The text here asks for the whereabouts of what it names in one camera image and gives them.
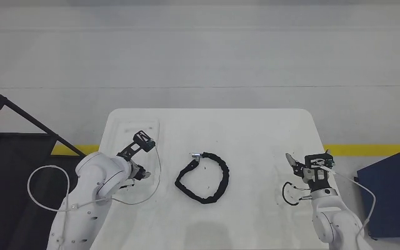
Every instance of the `black metal pole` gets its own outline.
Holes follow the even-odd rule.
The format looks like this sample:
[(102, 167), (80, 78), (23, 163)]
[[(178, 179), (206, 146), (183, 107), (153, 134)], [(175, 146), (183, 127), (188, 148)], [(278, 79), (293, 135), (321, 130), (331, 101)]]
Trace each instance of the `black metal pole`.
[(14, 104), (12, 101), (10, 101), (9, 99), (7, 99), (7, 97), (3, 96), (2, 94), (0, 94), (0, 109), (6, 105), (7, 107), (9, 107), (10, 109), (12, 109), (13, 111), (15, 111), (17, 114), (19, 114), (20, 116), (22, 116), (23, 118), (27, 119), (28, 121), (30, 121), (31, 123), (33, 123), (36, 127), (38, 127), (39, 129), (42, 129), (44, 132), (51, 134), (52, 136), (55, 136), (57, 138), (57, 140), (60, 143), (63, 143), (65, 146), (67, 146), (70, 150), (74, 151), (75, 153), (77, 153), (80, 156), (85, 157), (86, 155), (80, 151), (79, 149), (77, 149), (76, 147), (74, 147), (71, 143), (67, 142), (66, 140), (64, 140), (61, 136), (59, 136), (58, 134), (56, 134), (55, 132), (53, 132), (51, 129), (49, 129), (48, 127), (46, 127), (43, 123), (39, 122), (37, 119), (35, 119), (33, 116), (31, 116), (30, 114), (28, 114), (27, 112), (25, 112), (23, 109), (21, 109), (20, 107), (18, 107), (16, 104)]

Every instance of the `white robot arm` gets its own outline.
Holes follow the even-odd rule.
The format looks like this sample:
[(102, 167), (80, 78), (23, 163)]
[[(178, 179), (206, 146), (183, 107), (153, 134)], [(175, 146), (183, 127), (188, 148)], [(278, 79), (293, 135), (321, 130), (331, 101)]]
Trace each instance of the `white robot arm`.
[[(76, 166), (77, 186), (64, 198), (59, 210), (44, 207), (31, 196), (29, 182), (39, 169), (31, 174), (28, 193), (32, 200), (43, 208), (57, 211), (51, 226), (47, 250), (88, 250), (104, 224), (113, 201), (111, 196), (127, 179), (141, 180), (150, 176), (149, 172), (131, 158), (141, 149), (149, 152), (156, 144), (143, 131), (136, 133), (133, 140), (134, 142), (116, 157), (110, 158), (101, 152), (86, 156)], [(135, 144), (139, 147), (133, 150), (132, 146)], [(60, 169), (56, 166), (45, 167)]]
[(290, 154), (286, 154), (286, 158), (293, 173), (310, 187), (311, 195), (301, 200), (311, 200), (312, 223), (318, 238), (332, 250), (372, 250), (364, 239), (362, 222), (328, 183), (333, 157), (327, 152), (306, 156), (306, 164), (295, 161)]

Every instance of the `black cable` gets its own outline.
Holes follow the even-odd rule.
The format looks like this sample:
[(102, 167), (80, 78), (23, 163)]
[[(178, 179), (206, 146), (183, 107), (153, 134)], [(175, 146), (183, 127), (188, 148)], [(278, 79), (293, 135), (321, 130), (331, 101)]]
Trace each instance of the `black cable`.
[(283, 197), (283, 199), (284, 199), (284, 201), (286, 202), (286, 203), (288, 203), (290, 206), (297, 206), (299, 203), (297, 202), (297, 203), (290, 203), (286, 198), (285, 198), (285, 187), (286, 187), (286, 185), (290, 185), (290, 186), (292, 186), (293, 184), (292, 183), (290, 183), (289, 181), (286, 181), (286, 183), (283, 185), (283, 187), (282, 187), (282, 197)]
[(209, 158), (212, 159), (213, 161), (216, 161), (219, 166), (221, 167), (222, 170), (222, 180), (219, 183), (218, 189), (215, 192), (213, 196), (209, 196), (206, 199), (201, 198), (197, 195), (195, 195), (192, 191), (188, 190), (187, 187), (185, 187), (181, 182), (181, 178), (189, 171), (192, 171), (195, 169), (198, 165), (199, 162), (196, 161), (195, 159), (191, 161), (180, 173), (179, 176), (176, 178), (175, 181), (175, 186), (179, 188), (184, 194), (189, 196), (190, 198), (200, 202), (201, 204), (209, 204), (209, 203), (216, 203), (217, 200), (225, 193), (225, 190), (228, 186), (229, 182), (229, 168), (226, 166), (226, 163), (224, 160), (222, 160), (219, 156), (216, 154), (211, 154), (209, 152), (204, 152), (201, 154), (203, 158)]

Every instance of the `gray floor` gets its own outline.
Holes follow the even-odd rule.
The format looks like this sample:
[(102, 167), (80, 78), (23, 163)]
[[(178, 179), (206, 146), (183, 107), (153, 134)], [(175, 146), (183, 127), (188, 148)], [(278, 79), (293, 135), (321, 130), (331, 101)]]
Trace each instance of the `gray floor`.
[[(0, 93), (73, 144), (116, 108), (303, 108), (324, 144), (400, 144), (398, 1), (118, 2), (0, 1)], [(38, 130), (4, 109), (0, 131)]]

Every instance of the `black wire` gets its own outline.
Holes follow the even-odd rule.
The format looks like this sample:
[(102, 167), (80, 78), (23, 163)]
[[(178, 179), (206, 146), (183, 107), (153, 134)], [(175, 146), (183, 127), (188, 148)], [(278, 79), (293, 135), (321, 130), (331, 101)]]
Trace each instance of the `black wire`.
[(292, 183), (290, 183), (289, 181), (286, 181), (286, 183), (283, 185), (283, 187), (282, 187), (282, 197), (283, 197), (283, 199), (284, 199), (284, 201), (286, 202), (286, 203), (288, 203), (290, 206), (297, 206), (299, 203), (297, 202), (297, 203), (290, 203), (286, 198), (285, 198), (285, 187), (286, 187), (286, 185), (290, 185), (290, 186), (292, 186), (293, 184)]

